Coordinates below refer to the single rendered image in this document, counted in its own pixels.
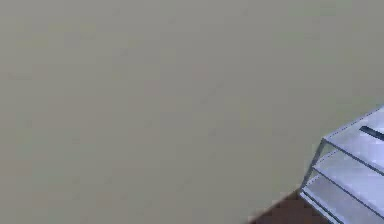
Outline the pale blue glass shelf unit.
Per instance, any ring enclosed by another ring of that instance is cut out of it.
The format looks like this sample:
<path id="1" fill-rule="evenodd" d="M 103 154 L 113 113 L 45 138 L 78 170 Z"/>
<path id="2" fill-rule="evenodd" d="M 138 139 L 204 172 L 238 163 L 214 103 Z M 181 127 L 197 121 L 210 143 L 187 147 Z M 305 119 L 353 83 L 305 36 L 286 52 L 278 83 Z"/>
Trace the pale blue glass shelf unit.
<path id="1" fill-rule="evenodd" d="M 324 136 L 299 195 L 330 224 L 384 224 L 384 105 Z"/>

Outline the flat black bar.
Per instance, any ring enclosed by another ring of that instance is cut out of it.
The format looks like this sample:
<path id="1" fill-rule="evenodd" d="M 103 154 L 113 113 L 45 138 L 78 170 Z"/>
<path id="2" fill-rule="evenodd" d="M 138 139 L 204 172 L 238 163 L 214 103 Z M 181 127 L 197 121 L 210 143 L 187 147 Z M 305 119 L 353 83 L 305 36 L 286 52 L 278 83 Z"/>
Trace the flat black bar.
<path id="1" fill-rule="evenodd" d="M 366 133 L 366 134 L 368 134 L 368 135 L 370 135 L 376 139 L 384 141 L 384 134 L 383 133 L 381 133 L 377 130 L 374 130 L 368 126 L 361 126 L 360 131 L 362 131 L 362 132 L 364 132 L 364 133 Z"/>

